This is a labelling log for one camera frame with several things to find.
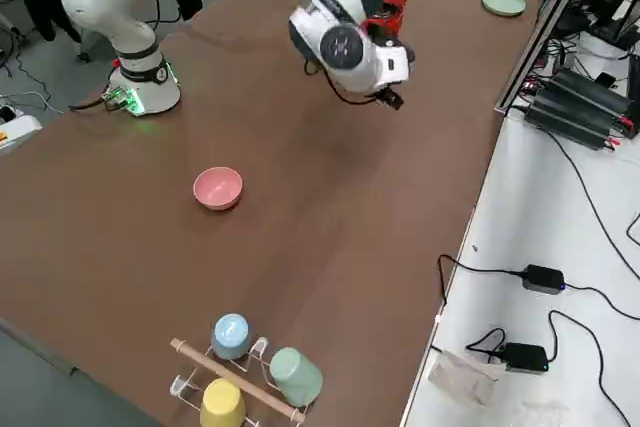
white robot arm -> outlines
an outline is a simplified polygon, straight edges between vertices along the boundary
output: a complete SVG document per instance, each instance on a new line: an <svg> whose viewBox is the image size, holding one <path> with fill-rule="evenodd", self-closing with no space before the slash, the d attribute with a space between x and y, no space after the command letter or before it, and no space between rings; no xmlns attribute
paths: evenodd
<svg viewBox="0 0 640 427"><path fill-rule="evenodd" d="M392 36L377 45L361 28L382 10L383 1L308 0L291 15L289 33L304 58L320 64L347 91L398 109L402 99L389 86L409 78L413 52Z"/></svg>
<svg viewBox="0 0 640 427"><path fill-rule="evenodd" d="M105 35L119 58L103 98L135 116L175 106L180 89L155 32L131 15L139 0L62 0L72 21Z"/></svg>

brown table surface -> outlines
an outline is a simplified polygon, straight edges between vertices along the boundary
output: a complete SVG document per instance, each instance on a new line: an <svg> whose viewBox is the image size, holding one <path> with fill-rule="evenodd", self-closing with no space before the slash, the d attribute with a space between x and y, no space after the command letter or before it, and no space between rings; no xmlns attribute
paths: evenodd
<svg viewBox="0 0 640 427"><path fill-rule="evenodd" d="M216 1L163 42L178 108L67 114L0 158L1 315L152 417L195 426L168 393L189 371L169 341L204 350L212 322L240 312L323 371L306 425L397 425L440 304L435 258L459 247L533 25L526 1L503 19L480 0L409 0L399 112L344 105L304 75L297 0ZM245 181L227 213L192 195L215 165Z"/></svg>

blue cup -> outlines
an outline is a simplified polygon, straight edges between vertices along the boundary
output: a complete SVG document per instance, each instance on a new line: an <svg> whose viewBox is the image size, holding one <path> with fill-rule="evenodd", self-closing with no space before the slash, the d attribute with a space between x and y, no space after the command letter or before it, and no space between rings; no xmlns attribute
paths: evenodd
<svg viewBox="0 0 640 427"><path fill-rule="evenodd" d="M211 346L223 360L236 360L249 352L249 323L240 314L226 314L218 319L211 335Z"/></svg>

green cup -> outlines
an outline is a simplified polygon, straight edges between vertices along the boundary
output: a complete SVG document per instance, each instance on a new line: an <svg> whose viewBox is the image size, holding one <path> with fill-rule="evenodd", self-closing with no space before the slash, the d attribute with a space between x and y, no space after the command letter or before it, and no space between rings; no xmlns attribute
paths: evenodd
<svg viewBox="0 0 640 427"><path fill-rule="evenodd" d="M293 407L313 402L322 390L322 373L292 347L279 350L271 359L271 377Z"/></svg>

pink bowl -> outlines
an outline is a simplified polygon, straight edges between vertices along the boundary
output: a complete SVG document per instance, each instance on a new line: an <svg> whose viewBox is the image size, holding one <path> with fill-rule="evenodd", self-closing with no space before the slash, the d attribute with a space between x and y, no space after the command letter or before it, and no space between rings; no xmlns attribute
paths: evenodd
<svg viewBox="0 0 640 427"><path fill-rule="evenodd" d="M242 192L242 177L228 167L213 167L202 172L193 183L193 195L211 210L236 205Z"/></svg>

